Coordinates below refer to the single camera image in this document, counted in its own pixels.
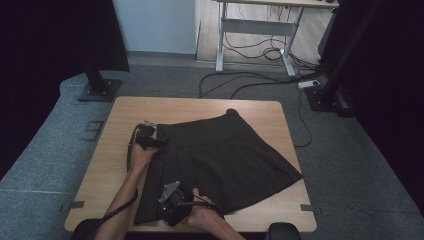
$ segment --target person's right arm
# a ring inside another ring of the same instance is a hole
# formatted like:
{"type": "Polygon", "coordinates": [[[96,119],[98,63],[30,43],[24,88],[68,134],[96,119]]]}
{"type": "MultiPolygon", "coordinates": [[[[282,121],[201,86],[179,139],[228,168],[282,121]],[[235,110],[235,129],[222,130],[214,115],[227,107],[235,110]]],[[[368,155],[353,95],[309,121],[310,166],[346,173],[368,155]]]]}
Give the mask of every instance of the person's right arm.
{"type": "MultiPolygon", "coordinates": [[[[199,190],[193,189],[195,196],[199,196],[199,190]]],[[[201,197],[203,200],[212,203],[206,196],[201,197]]],[[[221,218],[218,213],[212,209],[203,206],[194,206],[190,215],[187,217],[187,224],[196,228],[204,229],[221,240],[239,240],[245,239],[241,236],[225,219],[221,218]]]]}

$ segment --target folded garment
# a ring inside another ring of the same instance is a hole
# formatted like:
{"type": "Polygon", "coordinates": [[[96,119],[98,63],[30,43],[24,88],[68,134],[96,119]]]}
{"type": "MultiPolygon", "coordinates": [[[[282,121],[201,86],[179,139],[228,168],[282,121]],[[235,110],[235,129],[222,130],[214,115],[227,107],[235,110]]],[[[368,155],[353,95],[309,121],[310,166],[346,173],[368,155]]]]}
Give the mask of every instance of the folded garment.
{"type": "Polygon", "coordinates": [[[157,137],[168,143],[150,162],[135,224],[160,220],[158,199],[175,181],[197,187],[228,214],[302,178],[234,109],[212,119],[158,124],[157,137]]]}

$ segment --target white wall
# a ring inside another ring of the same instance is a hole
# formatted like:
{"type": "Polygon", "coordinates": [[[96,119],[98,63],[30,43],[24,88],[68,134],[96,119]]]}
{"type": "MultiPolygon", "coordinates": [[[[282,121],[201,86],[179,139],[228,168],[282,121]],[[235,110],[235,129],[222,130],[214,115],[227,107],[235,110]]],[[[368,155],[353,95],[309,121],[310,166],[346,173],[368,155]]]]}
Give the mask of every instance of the white wall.
{"type": "Polygon", "coordinates": [[[113,0],[127,51],[194,54],[196,0],[113,0]]]}

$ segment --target desk leg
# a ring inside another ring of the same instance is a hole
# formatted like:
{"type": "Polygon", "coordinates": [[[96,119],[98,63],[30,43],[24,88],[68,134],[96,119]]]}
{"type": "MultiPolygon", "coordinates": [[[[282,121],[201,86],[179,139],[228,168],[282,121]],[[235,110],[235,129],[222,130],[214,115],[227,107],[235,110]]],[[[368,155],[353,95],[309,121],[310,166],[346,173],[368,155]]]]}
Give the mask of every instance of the desk leg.
{"type": "Polygon", "coordinates": [[[296,21],[293,23],[293,28],[289,36],[289,41],[287,42],[286,47],[284,49],[281,49],[284,65],[286,65],[286,69],[287,69],[287,74],[289,75],[289,77],[292,77],[292,78],[296,77],[296,73],[293,70],[292,59],[289,56],[289,53],[291,51],[291,47],[294,42],[294,37],[296,36],[296,33],[297,33],[297,29],[299,28],[300,19],[302,18],[302,15],[303,15],[303,10],[304,10],[303,7],[299,8],[299,13],[297,15],[296,21]]]}
{"type": "Polygon", "coordinates": [[[227,17],[227,4],[222,3],[222,15],[221,21],[219,22],[219,43],[218,51],[216,53],[216,72],[222,72],[224,68],[224,32],[225,32],[225,18],[227,17]]]}

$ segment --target wooden table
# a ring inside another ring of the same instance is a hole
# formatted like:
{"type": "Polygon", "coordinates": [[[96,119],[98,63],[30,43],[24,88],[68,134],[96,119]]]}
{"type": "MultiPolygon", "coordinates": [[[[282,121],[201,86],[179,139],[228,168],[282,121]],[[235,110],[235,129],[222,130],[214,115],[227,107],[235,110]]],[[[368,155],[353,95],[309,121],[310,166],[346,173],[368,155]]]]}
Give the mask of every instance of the wooden table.
{"type": "MultiPolygon", "coordinates": [[[[127,146],[131,133],[140,122],[172,124],[208,119],[236,109],[255,131],[280,152],[297,170],[299,162],[281,104],[274,101],[214,100],[186,98],[119,97],[116,99],[104,126],[87,172],[75,198],[75,206],[66,219],[65,228],[73,231],[84,219],[101,218],[120,188],[126,175],[127,146]]],[[[144,177],[139,183],[141,194],[144,177]]],[[[133,215],[138,200],[133,207],[133,215]]],[[[293,223],[299,231],[316,229],[313,212],[303,211],[310,206],[303,179],[291,187],[248,208],[226,215],[226,220],[239,232],[266,232],[273,222],[293,223]]],[[[169,227],[163,221],[131,225],[129,231],[197,232],[199,230],[178,224],[169,227]]]]}
{"type": "Polygon", "coordinates": [[[231,33],[245,33],[245,34],[261,34],[272,36],[287,36],[288,41],[284,49],[281,49],[281,55],[286,66],[287,74],[289,77],[295,77],[296,74],[293,70],[292,60],[289,56],[294,38],[299,28],[300,19],[303,15],[304,8],[337,8],[339,4],[337,0],[333,3],[327,3],[325,0],[215,0],[222,3],[221,21],[219,29],[219,42],[216,54],[216,71],[223,71],[224,64],[224,34],[231,33]],[[229,3],[243,3],[243,4],[258,4],[258,5],[274,5],[274,6],[288,6],[299,7],[296,20],[290,22],[269,22],[269,21],[253,21],[245,19],[229,19],[227,18],[227,6],[229,3]]]}

